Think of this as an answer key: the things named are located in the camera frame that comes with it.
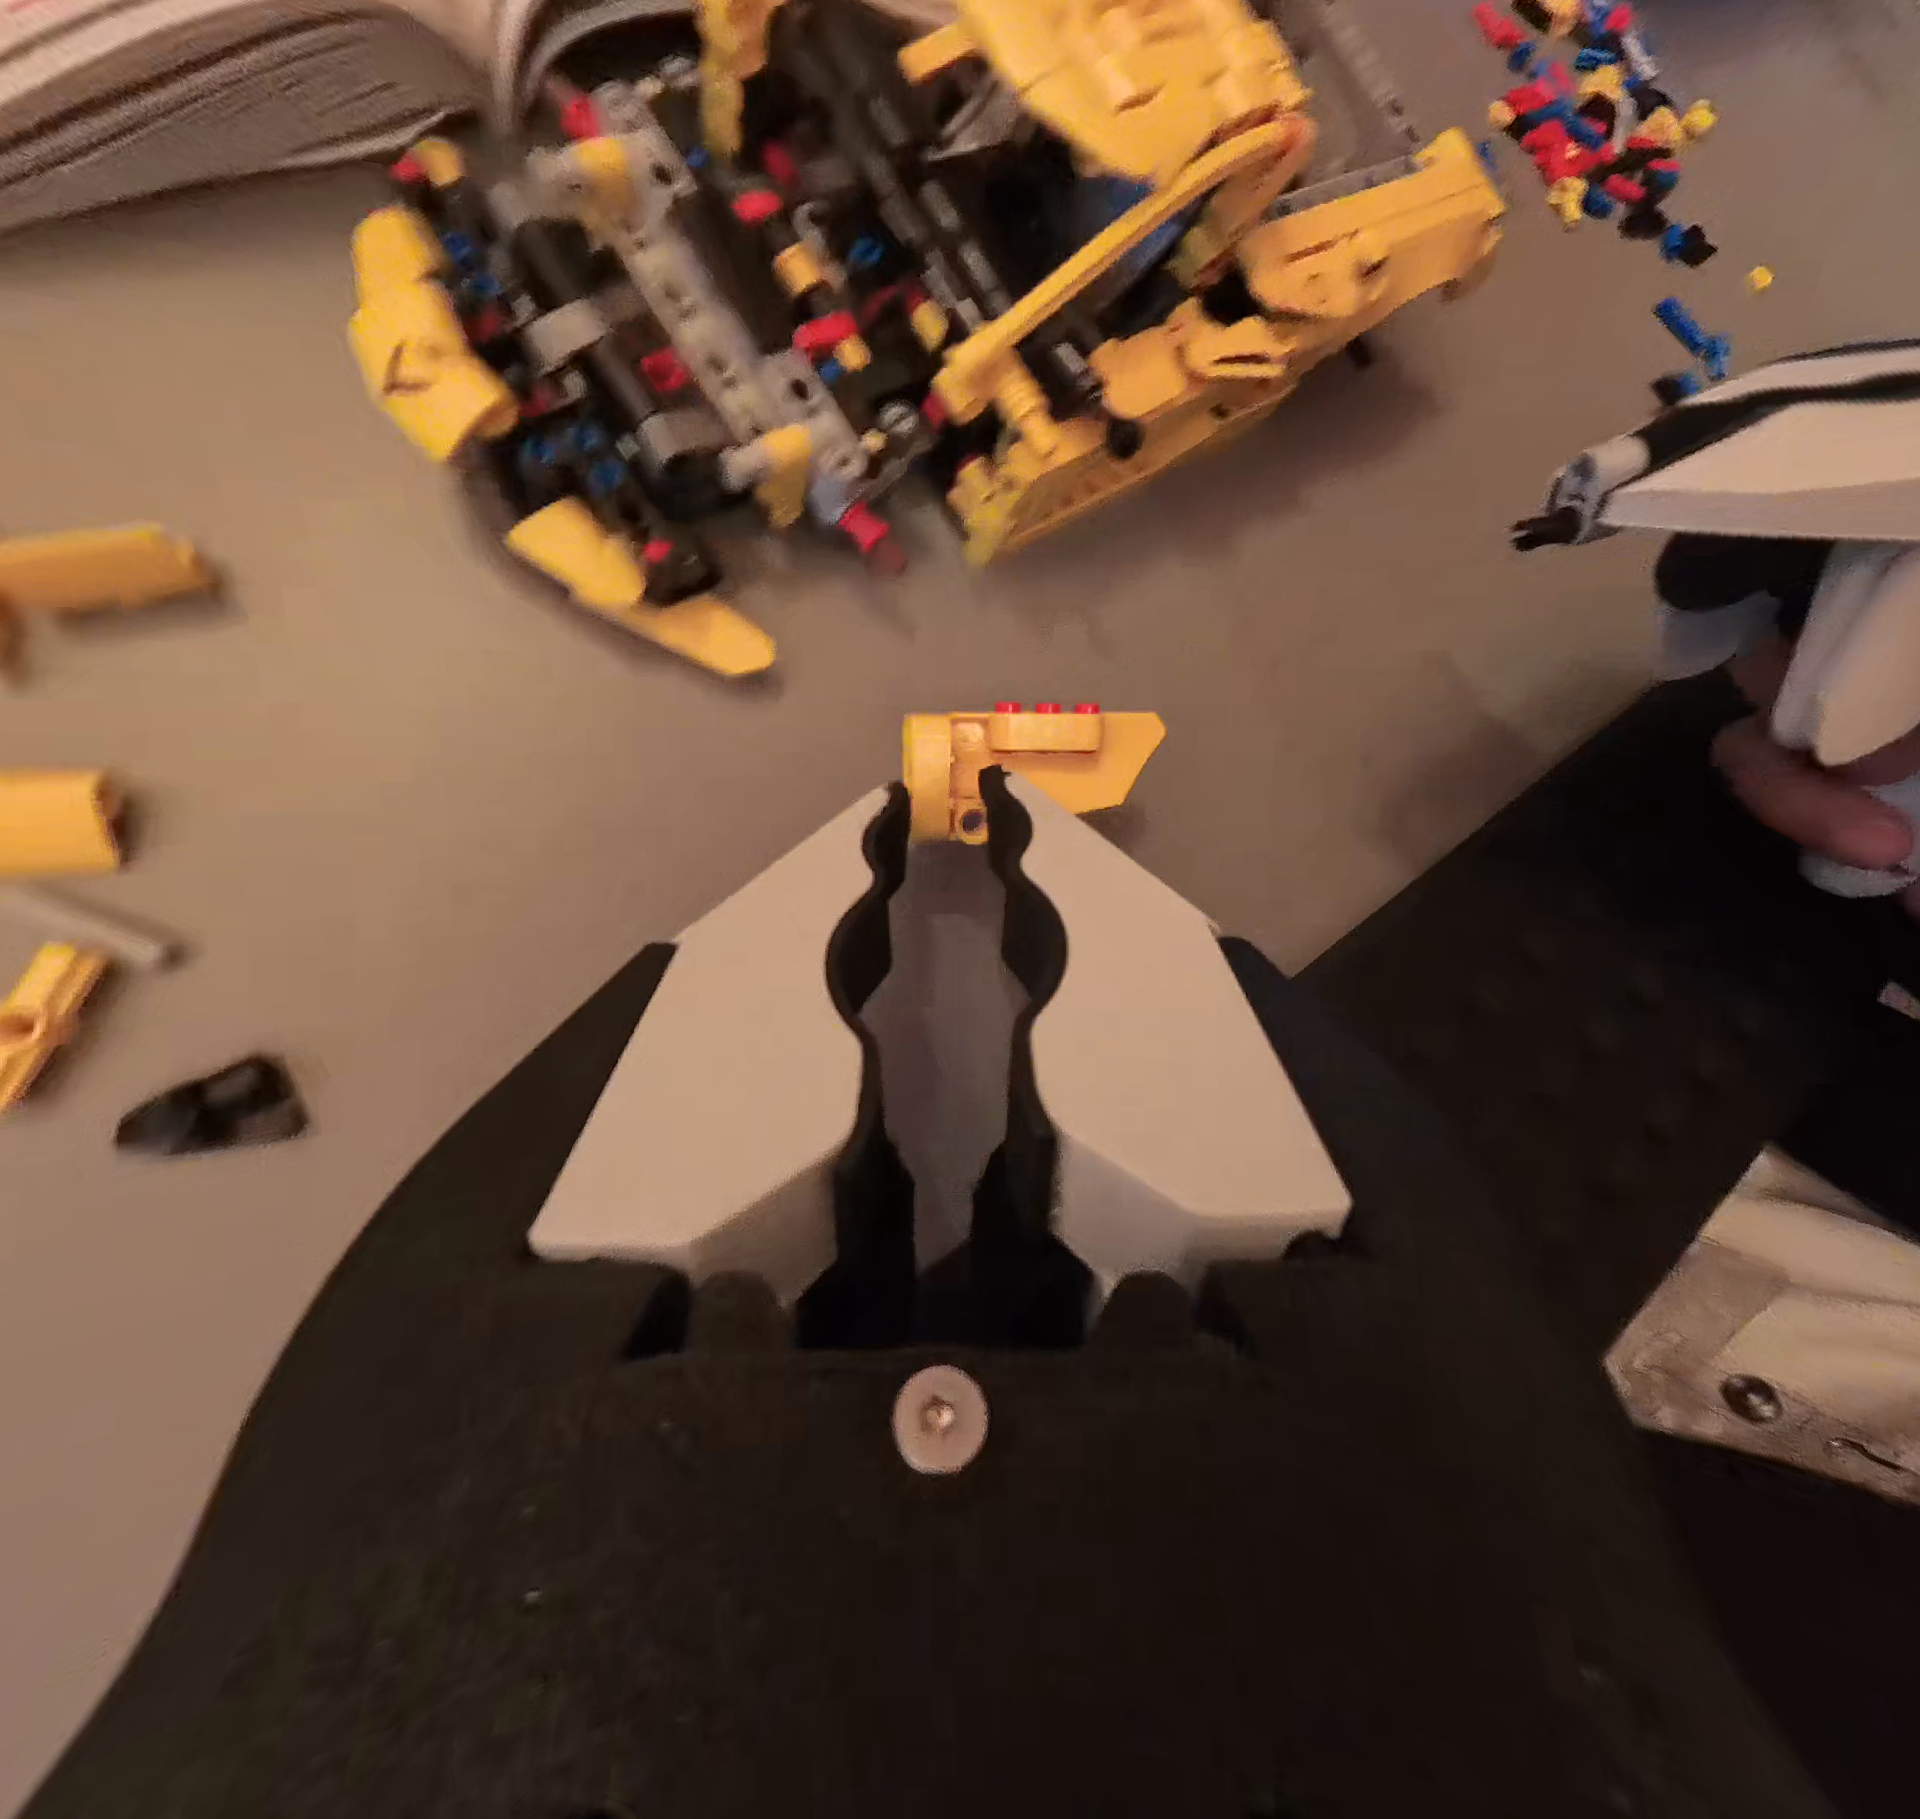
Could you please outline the person's right hand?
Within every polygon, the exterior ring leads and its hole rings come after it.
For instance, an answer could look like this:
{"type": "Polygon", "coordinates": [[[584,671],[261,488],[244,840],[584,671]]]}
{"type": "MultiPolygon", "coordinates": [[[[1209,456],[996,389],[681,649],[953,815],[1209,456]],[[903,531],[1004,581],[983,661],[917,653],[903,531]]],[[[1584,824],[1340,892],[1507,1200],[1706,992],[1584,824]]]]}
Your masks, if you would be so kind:
{"type": "Polygon", "coordinates": [[[1712,740],[1712,765],[1747,813],[1788,840],[1825,860],[1864,871],[1905,871],[1915,883],[1915,834],[1880,792],[1917,766],[1917,732],[1842,766],[1822,766],[1781,748],[1767,734],[1778,688],[1786,679],[1790,641],[1769,633],[1728,673],[1747,712],[1712,740]]]}

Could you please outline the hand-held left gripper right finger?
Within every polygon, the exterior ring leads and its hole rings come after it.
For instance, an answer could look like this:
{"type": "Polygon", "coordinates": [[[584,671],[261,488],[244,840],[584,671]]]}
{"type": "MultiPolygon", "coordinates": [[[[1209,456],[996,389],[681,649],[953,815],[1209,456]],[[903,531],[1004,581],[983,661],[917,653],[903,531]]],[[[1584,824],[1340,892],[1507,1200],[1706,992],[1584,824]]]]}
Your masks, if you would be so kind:
{"type": "Polygon", "coordinates": [[[1120,1282],[1337,1241],[1352,1191],[1223,934],[1034,779],[983,779],[1020,992],[1006,1123],[975,1186],[975,1322],[1079,1341],[1120,1282]]]}

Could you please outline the person's fleece-lined dark jacket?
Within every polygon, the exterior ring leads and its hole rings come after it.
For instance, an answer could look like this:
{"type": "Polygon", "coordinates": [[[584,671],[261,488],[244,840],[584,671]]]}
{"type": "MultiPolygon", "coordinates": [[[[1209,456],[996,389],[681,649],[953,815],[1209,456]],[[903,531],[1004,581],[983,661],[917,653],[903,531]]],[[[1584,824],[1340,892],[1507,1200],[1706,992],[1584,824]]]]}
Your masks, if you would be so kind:
{"type": "Polygon", "coordinates": [[[1610,1346],[1645,1431],[1917,1504],[1917,1242],[1764,1146],[1610,1346]]]}

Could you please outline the grey desk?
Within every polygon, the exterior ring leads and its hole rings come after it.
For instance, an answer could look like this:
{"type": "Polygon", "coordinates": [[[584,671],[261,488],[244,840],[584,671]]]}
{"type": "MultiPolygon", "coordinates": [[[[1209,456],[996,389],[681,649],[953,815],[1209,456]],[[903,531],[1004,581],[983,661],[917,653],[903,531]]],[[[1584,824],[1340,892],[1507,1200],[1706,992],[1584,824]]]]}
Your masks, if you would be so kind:
{"type": "Polygon", "coordinates": [[[1146,707],[1117,843],[1304,967],[1650,679],[1645,546],[1507,523],[1650,404],[1681,295],[1739,366],[1915,331],[1915,0],[1638,0],[1724,108],[1721,236],[1665,281],[1564,233],[1509,147],[1495,270],[1257,433],[973,572],[913,514],[872,578],[742,542],[773,688],[711,682],[496,561],[344,344],[378,170],[277,177],[4,241],[4,533],[158,522],[227,601],[37,633],[7,766],[125,790],[89,902],[181,938],[4,1116],[4,1814],[170,1589],[264,1377],[370,1215],[644,942],[899,766],[911,709],[1146,707]],[[181,1081],[280,1058],[309,1131],[113,1146],[181,1081]]]}

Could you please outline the person's dark trousers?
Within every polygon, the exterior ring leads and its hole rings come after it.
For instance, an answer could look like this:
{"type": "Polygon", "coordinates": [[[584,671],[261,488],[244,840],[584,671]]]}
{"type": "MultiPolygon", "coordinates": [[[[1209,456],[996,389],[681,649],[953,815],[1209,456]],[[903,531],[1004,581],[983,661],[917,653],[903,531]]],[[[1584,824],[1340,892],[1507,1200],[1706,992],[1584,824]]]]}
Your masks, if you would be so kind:
{"type": "Polygon", "coordinates": [[[1839,1814],[1917,1812],[1917,1512],[1738,1453],[1644,1440],[1747,1680],[1839,1814]]]}

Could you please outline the yellow brick car model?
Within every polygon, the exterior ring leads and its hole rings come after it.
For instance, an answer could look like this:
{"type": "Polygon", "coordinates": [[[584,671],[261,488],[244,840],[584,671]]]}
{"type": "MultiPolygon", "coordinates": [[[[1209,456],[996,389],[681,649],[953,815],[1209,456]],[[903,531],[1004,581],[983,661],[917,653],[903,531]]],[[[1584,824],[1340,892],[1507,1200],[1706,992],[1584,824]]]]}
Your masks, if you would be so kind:
{"type": "Polygon", "coordinates": [[[492,0],[515,152],[351,239],[401,436],[599,622],[760,679],[732,515],[990,566],[1254,430],[1501,247],[1335,0],[492,0]]]}

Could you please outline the grey brick axle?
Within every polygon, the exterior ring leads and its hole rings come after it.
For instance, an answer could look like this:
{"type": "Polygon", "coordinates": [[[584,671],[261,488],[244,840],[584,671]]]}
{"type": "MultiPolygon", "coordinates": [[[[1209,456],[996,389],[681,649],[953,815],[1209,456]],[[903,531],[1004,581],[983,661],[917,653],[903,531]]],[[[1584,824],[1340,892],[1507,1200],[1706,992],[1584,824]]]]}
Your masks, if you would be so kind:
{"type": "Polygon", "coordinates": [[[178,936],[153,924],[127,920],[77,894],[35,883],[2,885],[2,918],[33,932],[41,942],[99,952],[135,970],[165,970],[186,955],[178,936]]]}

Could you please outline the small black brick piece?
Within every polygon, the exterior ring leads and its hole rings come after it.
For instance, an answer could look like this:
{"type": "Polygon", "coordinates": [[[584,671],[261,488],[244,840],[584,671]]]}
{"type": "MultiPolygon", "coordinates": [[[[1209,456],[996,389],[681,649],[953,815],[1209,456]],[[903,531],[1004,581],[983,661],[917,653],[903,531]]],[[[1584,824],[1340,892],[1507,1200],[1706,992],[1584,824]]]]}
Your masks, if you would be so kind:
{"type": "Polygon", "coordinates": [[[307,1131],[307,1102],[288,1065],[251,1054],[142,1100],[117,1121],[113,1146],[170,1161],[288,1142],[307,1131]]]}

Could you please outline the pile of small colourful pins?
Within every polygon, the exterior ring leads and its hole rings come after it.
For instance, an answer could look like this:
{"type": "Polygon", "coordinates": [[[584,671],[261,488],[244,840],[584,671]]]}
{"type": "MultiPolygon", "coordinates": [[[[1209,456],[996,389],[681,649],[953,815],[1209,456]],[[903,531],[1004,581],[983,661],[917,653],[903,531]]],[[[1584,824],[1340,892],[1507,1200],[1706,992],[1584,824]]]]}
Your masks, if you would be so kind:
{"type": "Polygon", "coordinates": [[[1693,157],[1721,105],[1658,54],[1630,0],[1477,0],[1477,39],[1501,60],[1487,123],[1537,180],[1564,233],[1607,231],[1644,250],[1665,281],[1697,278],[1721,256],[1696,211],[1693,157]]]}

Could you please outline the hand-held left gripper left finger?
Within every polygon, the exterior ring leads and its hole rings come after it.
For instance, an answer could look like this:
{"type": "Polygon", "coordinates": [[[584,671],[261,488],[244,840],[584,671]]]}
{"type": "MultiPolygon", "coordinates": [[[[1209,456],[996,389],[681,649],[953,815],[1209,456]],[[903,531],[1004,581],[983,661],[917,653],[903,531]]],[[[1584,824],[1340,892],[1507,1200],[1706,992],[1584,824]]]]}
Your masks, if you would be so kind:
{"type": "Polygon", "coordinates": [[[913,1180],[866,1025],[905,860],[890,782],[684,928],[529,1231],[533,1255],[646,1261],[689,1284],[742,1274],[816,1348],[905,1339],[913,1180]]]}

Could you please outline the yellow panel with red pins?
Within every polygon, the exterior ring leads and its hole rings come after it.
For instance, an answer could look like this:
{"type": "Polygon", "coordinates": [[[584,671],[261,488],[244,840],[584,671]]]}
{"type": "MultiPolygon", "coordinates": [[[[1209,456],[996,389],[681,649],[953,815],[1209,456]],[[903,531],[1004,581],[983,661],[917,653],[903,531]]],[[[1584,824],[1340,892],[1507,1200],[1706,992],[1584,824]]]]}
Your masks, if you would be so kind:
{"type": "Polygon", "coordinates": [[[1163,740],[1157,712],[1105,711],[1094,703],[909,712],[902,722],[907,839],[986,845],[981,775],[990,770],[1022,775],[1079,817],[1117,808],[1163,740]]]}

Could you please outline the instruction booklet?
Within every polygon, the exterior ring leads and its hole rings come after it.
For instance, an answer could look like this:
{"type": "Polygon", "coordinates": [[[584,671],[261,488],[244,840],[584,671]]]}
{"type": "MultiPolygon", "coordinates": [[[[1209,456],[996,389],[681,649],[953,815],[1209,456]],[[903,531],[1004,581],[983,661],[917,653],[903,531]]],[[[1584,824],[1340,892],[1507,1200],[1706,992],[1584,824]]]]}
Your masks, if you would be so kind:
{"type": "Polygon", "coordinates": [[[2,227],[509,123],[567,45],[684,0],[2,0],[2,227]]]}

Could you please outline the dark perforated panel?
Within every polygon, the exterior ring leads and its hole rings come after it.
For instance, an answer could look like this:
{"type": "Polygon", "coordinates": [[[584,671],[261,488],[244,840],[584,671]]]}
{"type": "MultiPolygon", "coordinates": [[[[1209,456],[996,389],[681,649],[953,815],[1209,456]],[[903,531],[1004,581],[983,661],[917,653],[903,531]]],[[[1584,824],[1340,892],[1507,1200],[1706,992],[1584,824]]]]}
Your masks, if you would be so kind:
{"type": "Polygon", "coordinates": [[[1600,1356],[1775,1145],[1915,1231],[1915,922],[1728,797],[1728,675],[1651,690],[1306,970],[1452,1121],[1600,1356]]]}

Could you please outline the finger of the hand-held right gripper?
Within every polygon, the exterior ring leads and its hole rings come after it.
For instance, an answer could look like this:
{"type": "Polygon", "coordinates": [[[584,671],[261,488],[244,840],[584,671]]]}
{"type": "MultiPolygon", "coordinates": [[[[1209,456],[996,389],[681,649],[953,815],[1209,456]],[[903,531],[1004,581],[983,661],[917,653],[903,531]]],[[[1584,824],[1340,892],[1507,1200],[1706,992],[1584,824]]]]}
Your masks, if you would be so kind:
{"type": "Polygon", "coordinates": [[[1696,399],[1616,436],[1614,491],[1691,460],[1779,416],[1816,409],[1862,411],[1917,394],[1917,344],[1847,344],[1757,366],[1706,385],[1696,399]]]}
{"type": "Polygon", "coordinates": [[[1914,415],[1769,415],[1616,488],[1604,525],[1767,541],[1915,542],[1914,415]]]}

